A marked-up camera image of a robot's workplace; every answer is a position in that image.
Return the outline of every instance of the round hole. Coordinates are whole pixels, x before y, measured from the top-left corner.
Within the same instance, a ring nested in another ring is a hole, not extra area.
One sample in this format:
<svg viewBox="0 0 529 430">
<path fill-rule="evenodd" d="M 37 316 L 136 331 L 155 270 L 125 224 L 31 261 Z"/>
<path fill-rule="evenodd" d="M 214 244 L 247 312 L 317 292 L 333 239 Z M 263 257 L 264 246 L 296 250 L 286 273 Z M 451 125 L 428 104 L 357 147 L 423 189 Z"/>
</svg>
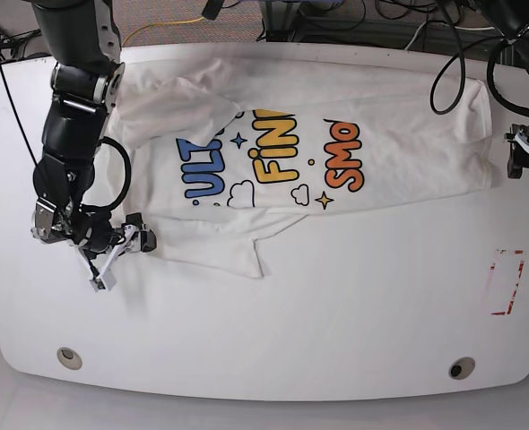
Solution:
<svg viewBox="0 0 529 430">
<path fill-rule="evenodd" d="M 79 370 L 83 366 L 82 358 L 70 348 L 58 349 L 57 360 L 69 370 Z"/>
<path fill-rule="evenodd" d="M 449 375 L 450 378 L 457 381 L 462 381 L 472 374 L 473 369 L 476 367 L 476 362 L 473 358 L 464 357 L 457 360 L 450 366 Z"/>
</svg>

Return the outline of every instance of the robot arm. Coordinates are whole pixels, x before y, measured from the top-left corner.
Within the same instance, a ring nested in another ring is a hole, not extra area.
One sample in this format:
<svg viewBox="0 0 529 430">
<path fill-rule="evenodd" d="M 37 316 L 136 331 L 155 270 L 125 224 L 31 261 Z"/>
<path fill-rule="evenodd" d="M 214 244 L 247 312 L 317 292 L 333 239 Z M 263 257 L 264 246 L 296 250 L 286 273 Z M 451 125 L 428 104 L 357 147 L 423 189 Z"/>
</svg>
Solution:
<svg viewBox="0 0 529 430">
<path fill-rule="evenodd" d="M 140 214 L 120 228 L 109 222 L 131 180 L 129 158 L 121 145 L 104 137 L 115 107 L 125 65 L 120 62 L 119 31 L 111 0 L 34 0 L 36 18 L 57 60 L 51 76 L 53 97 L 42 141 L 43 154 L 33 183 L 38 195 L 33 235 L 46 244 L 69 241 L 77 247 L 96 290 L 111 289 L 110 265 L 121 254 L 150 252 L 155 235 Z M 119 197 L 105 207 L 82 204 L 95 177 L 93 161 L 101 144 L 119 151 L 126 182 Z M 105 254 L 101 271 L 92 261 Z"/>
</svg>

